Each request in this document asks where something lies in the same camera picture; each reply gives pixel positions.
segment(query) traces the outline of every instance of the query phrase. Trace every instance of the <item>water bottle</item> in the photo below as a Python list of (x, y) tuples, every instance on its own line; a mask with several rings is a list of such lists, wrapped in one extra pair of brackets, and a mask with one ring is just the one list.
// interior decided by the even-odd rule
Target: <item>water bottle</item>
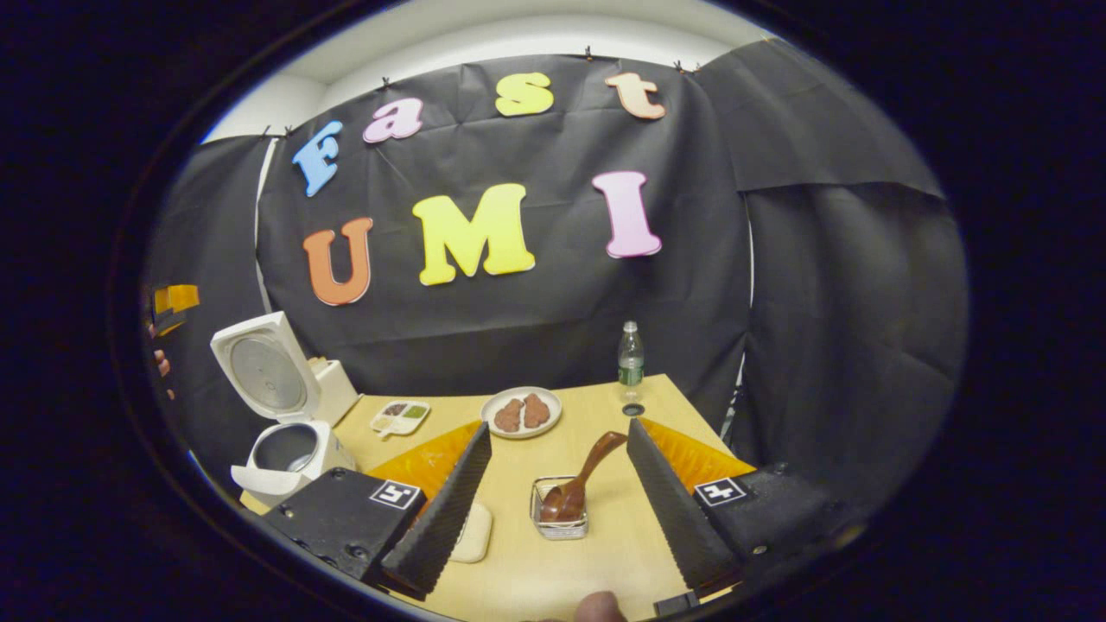
[(645, 376), (645, 346), (637, 334), (637, 322), (630, 320), (623, 325), (623, 338), (618, 343), (618, 383), (623, 385), (623, 401), (635, 402), (640, 397), (638, 387)]

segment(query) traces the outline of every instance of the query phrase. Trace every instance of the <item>yellow letter m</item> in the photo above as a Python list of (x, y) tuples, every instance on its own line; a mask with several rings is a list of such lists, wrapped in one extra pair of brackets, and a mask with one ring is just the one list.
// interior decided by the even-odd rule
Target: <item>yellow letter m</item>
[(522, 239), (522, 197), (526, 189), (519, 184), (499, 184), (484, 190), (472, 220), (469, 221), (447, 196), (430, 197), (415, 204), (411, 212), (422, 220), (426, 269), (419, 273), (424, 286), (448, 283), (457, 270), (446, 262), (446, 249), (468, 277), (488, 243), (484, 271), (489, 274), (523, 272), (534, 267), (534, 256)]

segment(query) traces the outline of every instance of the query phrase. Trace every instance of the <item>meat slice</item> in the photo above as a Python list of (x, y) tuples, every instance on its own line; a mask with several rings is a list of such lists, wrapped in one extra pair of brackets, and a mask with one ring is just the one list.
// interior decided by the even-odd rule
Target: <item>meat slice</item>
[(519, 432), (519, 413), (522, 411), (522, 402), (511, 400), (511, 402), (495, 413), (495, 427), (503, 432)]
[(526, 427), (534, 428), (550, 421), (550, 407), (538, 395), (526, 395)]

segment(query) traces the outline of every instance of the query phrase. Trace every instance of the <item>hand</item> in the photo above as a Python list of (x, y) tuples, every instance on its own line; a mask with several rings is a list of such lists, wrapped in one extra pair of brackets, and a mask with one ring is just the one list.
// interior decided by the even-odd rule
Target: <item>hand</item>
[[(618, 599), (614, 592), (595, 592), (587, 594), (576, 611), (572, 614), (573, 622), (626, 622), (626, 616), (618, 610)], [(561, 622), (546, 619), (541, 622)]]
[[(149, 331), (149, 338), (154, 339), (157, 336), (157, 331), (154, 329), (154, 324), (148, 324), (146, 329)], [(165, 377), (169, 373), (169, 360), (165, 357), (164, 350), (154, 351), (154, 361), (157, 363), (157, 371)], [(176, 394), (173, 393), (171, 388), (166, 388), (165, 393), (169, 396), (169, 400), (176, 400)]]

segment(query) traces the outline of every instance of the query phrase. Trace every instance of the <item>table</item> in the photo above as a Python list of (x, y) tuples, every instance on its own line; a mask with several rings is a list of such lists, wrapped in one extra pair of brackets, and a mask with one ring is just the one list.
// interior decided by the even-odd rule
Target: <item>table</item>
[[(647, 376), (638, 400), (646, 417), (711, 447), (729, 449), (667, 375)], [(676, 562), (653, 514), (626, 446), (612, 453), (587, 481), (588, 533), (580, 540), (551, 541), (530, 520), (531, 484), (538, 477), (575, 475), (592, 445), (607, 431), (626, 433), (618, 383), (553, 390), (561, 421), (547, 433), (514, 440), (492, 436), (492, 458), (476, 500), (491, 510), (488, 553), (478, 563), (448, 562), (426, 602), (396, 595), (417, 607), (461, 620), (572, 620), (580, 600), (611, 590), (628, 620), (654, 618), (653, 603), (685, 593)], [(431, 438), (480, 418), (489, 396), (420, 397), (365, 395), (334, 427), (342, 444), (367, 473)], [(420, 400), (430, 415), (410, 436), (379, 438), (368, 422), (392, 400)], [(243, 493), (242, 504), (263, 514), (268, 507)], [(729, 590), (712, 594), (718, 598)]]

